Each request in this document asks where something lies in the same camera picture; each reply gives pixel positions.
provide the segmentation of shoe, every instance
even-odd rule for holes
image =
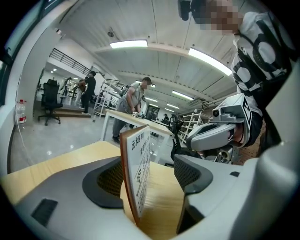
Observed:
[[[120,144],[120,139],[118,137],[112,137],[113,141],[117,144]]]

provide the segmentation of sign stand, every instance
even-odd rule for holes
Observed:
[[[142,216],[150,169],[150,128],[137,127],[120,134],[121,161],[129,205],[138,224]]]

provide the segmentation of gray t-shirt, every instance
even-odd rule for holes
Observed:
[[[136,107],[142,100],[142,96],[144,95],[144,89],[140,87],[140,84],[138,82],[131,84],[130,87],[134,87],[135,89],[135,92],[132,94],[131,98],[133,106]],[[127,103],[127,92],[123,95],[122,98],[125,99]]]

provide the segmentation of fluorescent light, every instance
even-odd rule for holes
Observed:
[[[170,112],[174,112],[173,110],[170,110],[170,109],[167,109],[167,108],[165,108],[166,110],[168,110],[168,111],[170,111]]]
[[[188,54],[190,56],[198,58],[202,61],[205,61],[208,64],[211,64],[213,67],[219,69],[220,71],[225,73],[227,76],[229,76],[232,73],[232,71],[228,67],[226,67],[223,63],[219,62],[218,60],[215,60],[211,56],[206,55],[205,53],[202,53],[194,48],[190,48],[188,51]]]
[[[172,93],[174,93],[174,94],[176,94],[176,95],[178,95],[178,96],[181,96],[181,97],[183,97],[183,98],[187,98],[188,100],[194,100],[192,97],[189,97],[189,96],[187,96],[187,95],[184,95],[184,94],[182,94],[182,93],[180,93],[180,92],[176,92],[176,91],[172,91]]]
[[[171,105],[171,104],[168,104],[168,103],[167,103],[167,105],[170,106],[170,107],[179,109],[179,107],[173,106],[173,105]]]
[[[157,102],[157,100],[154,100],[154,99],[152,99],[152,98],[145,97],[145,99],[147,99],[147,100],[149,100],[149,101]]]
[[[147,40],[133,40],[133,41],[123,41],[117,43],[109,44],[112,48],[122,48],[122,47],[148,47]]]

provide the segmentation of water bottle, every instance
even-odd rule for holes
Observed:
[[[17,112],[17,121],[18,121],[19,127],[24,128],[27,118],[26,118],[26,108],[25,108],[23,99],[21,99],[17,103],[16,112]]]

